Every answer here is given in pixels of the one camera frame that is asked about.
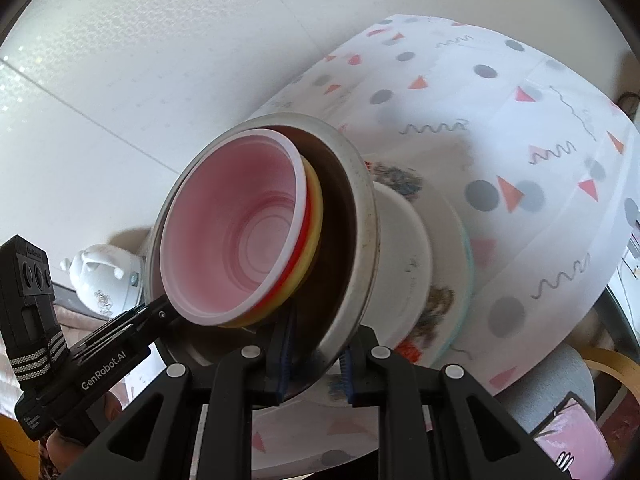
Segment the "person left hand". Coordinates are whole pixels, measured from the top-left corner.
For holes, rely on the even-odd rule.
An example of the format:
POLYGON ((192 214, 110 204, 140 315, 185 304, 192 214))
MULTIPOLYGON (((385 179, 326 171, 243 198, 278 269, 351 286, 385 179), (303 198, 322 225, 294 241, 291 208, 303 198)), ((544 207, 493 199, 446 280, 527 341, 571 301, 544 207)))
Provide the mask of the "person left hand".
MULTIPOLYGON (((105 393, 102 408, 108 422, 122 414, 122 404, 111 391, 105 393)), ((84 446, 65 439, 58 430, 54 430, 39 443, 38 478, 57 479, 85 450, 84 446)))

